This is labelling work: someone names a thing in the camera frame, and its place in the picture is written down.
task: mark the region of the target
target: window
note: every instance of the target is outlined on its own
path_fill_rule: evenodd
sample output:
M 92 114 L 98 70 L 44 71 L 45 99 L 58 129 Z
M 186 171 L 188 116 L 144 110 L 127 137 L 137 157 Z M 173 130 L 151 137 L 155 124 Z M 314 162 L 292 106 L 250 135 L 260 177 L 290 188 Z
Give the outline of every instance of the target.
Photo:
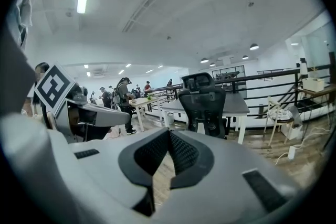
M 244 66 L 237 66 L 237 67 L 229 67 L 229 68 L 223 68 L 212 71 L 212 77 L 214 78 L 214 81 L 223 81 L 222 88 L 229 92 L 232 92 L 232 84 L 231 83 L 225 83 L 225 79 L 230 78 L 230 75 L 233 76 L 233 78 L 242 78 L 245 77 L 245 68 Z M 246 82 L 240 81 L 236 82 L 236 91 L 241 89 L 246 89 Z M 243 98 L 246 98 L 246 91 L 239 91 L 240 95 Z

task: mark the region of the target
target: white table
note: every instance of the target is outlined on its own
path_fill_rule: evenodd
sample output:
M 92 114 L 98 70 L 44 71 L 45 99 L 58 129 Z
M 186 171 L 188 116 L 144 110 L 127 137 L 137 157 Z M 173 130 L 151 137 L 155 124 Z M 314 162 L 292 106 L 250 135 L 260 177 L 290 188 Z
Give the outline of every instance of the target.
M 164 124 L 166 127 L 170 127 L 167 112 L 185 113 L 179 100 L 161 104 L 161 109 L 163 111 Z M 236 132 L 238 131 L 238 128 L 240 126 L 238 137 L 239 144 L 243 143 L 246 128 L 246 117 L 249 112 L 250 110 L 248 109 L 247 104 L 239 93 L 226 95 L 223 108 L 223 117 L 236 117 Z
M 152 98 L 151 100 L 148 100 L 145 97 L 141 97 L 141 98 L 137 98 L 135 100 L 136 100 L 135 103 L 132 103 L 130 101 L 130 105 L 132 107 L 134 107 L 135 110 L 136 110 L 136 112 L 137 112 L 138 120 L 139 120 L 139 125 L 140 125 L 140 129 L 141 129 L 142 132 L 144 131 L 144 128 L 143 128 L 143 124 L 142 124 L 142 120 L 141 120 L 141 115 L 140 115 L 139 107 L 143 107 L 143 106 L 145 106 L 147 104 L 151 104 L 151 103 L 155 103 L 156 102 L 157 103 L 157 107 L 158 107 L 158 111 L 159 111 L 160 121 L 162 120 L 162 111 L 161 111 L 161 107 L 160 107 L 160 103 L 159 103 L 160 98 Z

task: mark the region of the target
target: man with backpack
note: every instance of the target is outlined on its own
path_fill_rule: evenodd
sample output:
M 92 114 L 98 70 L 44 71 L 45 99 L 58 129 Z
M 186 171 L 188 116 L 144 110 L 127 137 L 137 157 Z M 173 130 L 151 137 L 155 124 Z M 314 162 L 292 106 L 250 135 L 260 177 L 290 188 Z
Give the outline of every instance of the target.
M 100 88 L 100 91 L 102 92 L 102 95 L 99 97 L 99 99 L 103 100 L 104 108 L 111 108 L 111 95 L 108 91 L 105 90 L 104 87 Z
M 114 92 L 114 103 L 119 105 L 122 112 L 126 112 L 131 116 L 129 122 L 125 124 L 127 134 L 135 134 L 137 132 L 132 126 L 133 112 L 132 107 L 130 106 L 130 99 L 134 99 L 135 96 L 127 89 L 127 85 L 131 83 L 129 78 L 122 78 L 117 84 L 117 89 Z

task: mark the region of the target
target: chair headrest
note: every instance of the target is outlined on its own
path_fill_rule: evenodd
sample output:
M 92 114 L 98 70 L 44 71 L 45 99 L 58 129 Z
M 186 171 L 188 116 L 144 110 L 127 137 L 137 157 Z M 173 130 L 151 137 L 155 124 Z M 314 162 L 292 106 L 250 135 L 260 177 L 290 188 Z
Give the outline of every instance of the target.
M 200 91 L 206 87 L 214 87 L 215 82 L 209 73 L 197 73 L 182 77 L 183 88 L 191 92 Z

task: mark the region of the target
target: white box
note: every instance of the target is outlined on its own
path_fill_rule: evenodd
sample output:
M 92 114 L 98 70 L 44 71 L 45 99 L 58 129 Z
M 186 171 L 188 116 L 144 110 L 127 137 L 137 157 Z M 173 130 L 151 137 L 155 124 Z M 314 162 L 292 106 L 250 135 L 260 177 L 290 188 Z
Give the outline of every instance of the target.
M 305 90 L 320 92 L 324 90 L 324 80 L 314 78 L 302 79 L 302 86 Z
M 292 128 L 292 131 L 290 132 L 290 135 L 288 136 L 289 133 L 289 125 L 282 125 L 281 126 L 281 132 L 289 139 L 292 140 L 293 138 L 299 138 L 302 137 L 302 126 L 297 127 L 297 128 Z

